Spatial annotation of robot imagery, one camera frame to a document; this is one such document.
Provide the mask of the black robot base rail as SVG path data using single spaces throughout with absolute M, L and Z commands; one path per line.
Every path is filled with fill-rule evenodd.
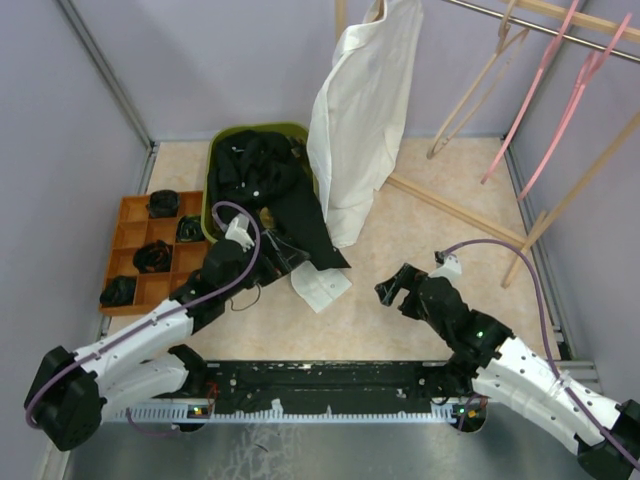
M 161 399 L 202 398 L 217 414 L 258 413 L 280 402 L 286 414 L 429 413 L 431 402 L 468 397 L 471 377 L 444 362 L 210 362 L 195 387 Z

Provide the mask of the pink plastic hanger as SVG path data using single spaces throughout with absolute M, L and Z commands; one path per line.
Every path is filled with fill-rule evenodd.
M 618 42 L 621 40 L 624 30 L 631 23 L 632 16 L 632 13 L 627 13 L 625 15 L 622 22 L 617 26 L 611 41 L 606 46 L 604 51 L 599 52 L 592 50 L 585 58 L 578 72 L 578 75 L 576 76 L 573 89 L 565 106 L 561 119 L 556 127 L 554 135 L 550 141 L 550 144 L 535 171 L 517 196 L 518 201 L 522 201 L 528 195 L 528 193 L 542 174 L 549 160 L 552 158 L 556 148 L 558 147 L 561 139 L 566 132 L 566 129 L 568 128 L 572 117 L 576 112 L 576 109 L 584 95 L 587 86 L 589 85 L 595 74 L 601 69 L 607 58 L 611 55 Z

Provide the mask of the black garment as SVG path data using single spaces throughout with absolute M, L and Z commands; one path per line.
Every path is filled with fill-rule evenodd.
M 207 174 L 209 200 L 256 214 L 268 210 L 277 230 L 308 252 L 316 269 L 346 269 L 349 263 L 330 239 L 312 180 L 297 157 L 298 145 L 282 133 L 256 130 L 217 141 Z

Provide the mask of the cream white garment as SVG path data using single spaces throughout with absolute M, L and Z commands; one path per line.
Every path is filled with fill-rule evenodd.
M 339 37 L 307 140 L 326 229 L 311 255 L 317 271 L 348 268 L 340 250 L 356 243 L 395 169 L 423 17 L 419 1 L 376 1 Z

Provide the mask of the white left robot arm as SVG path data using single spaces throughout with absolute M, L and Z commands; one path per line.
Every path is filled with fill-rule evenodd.
M 269 230 L 255 245 L 217 241 L 202 266 L 141 319 L 75 351 L 58 346 L 47 352 L 24 402 L 27 424 L 58 450 L 70 451 L 141 401 L 201 394 L 207 366 L 184 340 L 220 317 L 239 292 L 267 286 L 309 258 Z

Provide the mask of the pink hanger with plaid shirt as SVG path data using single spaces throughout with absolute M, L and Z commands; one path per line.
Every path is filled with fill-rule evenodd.
M 558 33 L 553 37 L 553 39 L 549 42 L 549 44 L 547 45 L 540 63 L 538 65 L 536 74 L 532 80 L 532 83 L 529 87 L 529 90 L 523 100 L 523 103 L 520 107 L 520 110 L 518 112 L 518 114 L 516 115 L 512 126 L 509 130 L 509 132 L 507 133 L 501 148 L 498 152 L 498 154 L 496 155 L 495 159 L 493 160 L 492 164 L 490 165 L 489 169 L 486 171 L 485 175 L 482 177 L 481 179 L 481 183 L 485 184 L 488 179 L 493 175 L 494 171 L 496 170 L 498 164 L 500 163 L 501 159 L 503 158 L 504 154 L 506 153 L 507 148 L 509 147 L 511 141 L 513 140 L 513 137 L 515 136 L 515 133 L 518 130 L 518 127 L 520 126 L 520 123 L 523 120 L 523 117 L 533 99 L 533 96 L 539 86 L 539 83 L 541 82 L 542 76 L 545 73 L 545 70 L 549 67 L 551 61 L 554 59 L 558 49 L 561 46 L 562 43 L 562 38 L 564 33 L 566 32 L 566 30 L 569 27 L 570 21 L 572 20 L 573 15 L 576 12 L 576 9 L 579 5 L 580 1 L 579 0 L 573 0 L 568 8 L 568 12 L 564 15 L 564 19 L 563 19 L 563 23 L 561 24 Z

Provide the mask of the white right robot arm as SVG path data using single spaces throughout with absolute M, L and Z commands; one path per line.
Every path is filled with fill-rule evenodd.
M 426 322 L 453 354 L 448 387 L 499 402 L 556 438 L 594 479 L 627 479 L 639 462 L 639 404 L 616 402 L 581 384 L 568 372 L 556 373 L 494 317 L 470 308 L 453 279 L 456 259 L 432 273 L 409 264 L 376 285 L 381 304 L 407 294 L 403 315 Z

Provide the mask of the beige wooden hanger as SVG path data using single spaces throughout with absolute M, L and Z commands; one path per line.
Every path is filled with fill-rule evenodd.
M 527 39 L 529 29 L 523 27 L 518 33 L 510 34 L 509 20 L 517 4 L 516 0 L 509 1 L 503 14 L 498 29 L 498 42 L 493 54 L 484 65 L 468 90 L 462 95 L 459 102 L 448 115 L 438 130 L 432 145 L 426 153 L 428 159 L 434 158 L 460 130 L 471 120 L 477 111 L 486 103 L 496 87 L 501 83 L 513 60 L 519 55 L 524 41 Z M 504 59 L 494 80 L 488 84 L 485 78 L 493 67 Z

